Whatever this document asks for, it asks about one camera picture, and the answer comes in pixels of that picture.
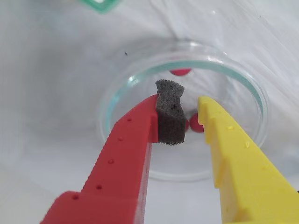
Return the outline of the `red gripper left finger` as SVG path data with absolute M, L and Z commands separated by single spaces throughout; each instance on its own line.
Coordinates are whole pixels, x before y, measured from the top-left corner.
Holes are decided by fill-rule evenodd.
M 156 95 L 115 123 L 82 190 L 60 195 L 44 224 L 144 222 L 152 144 L 173 146 L 185 138 L 183 86 L 171 80 L 156 85 Z

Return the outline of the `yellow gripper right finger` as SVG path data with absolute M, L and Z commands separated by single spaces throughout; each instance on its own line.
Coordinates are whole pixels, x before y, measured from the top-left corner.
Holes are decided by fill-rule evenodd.
M 224 224 L 296 224 L 299 195 L 230 114 L 198 98 Z

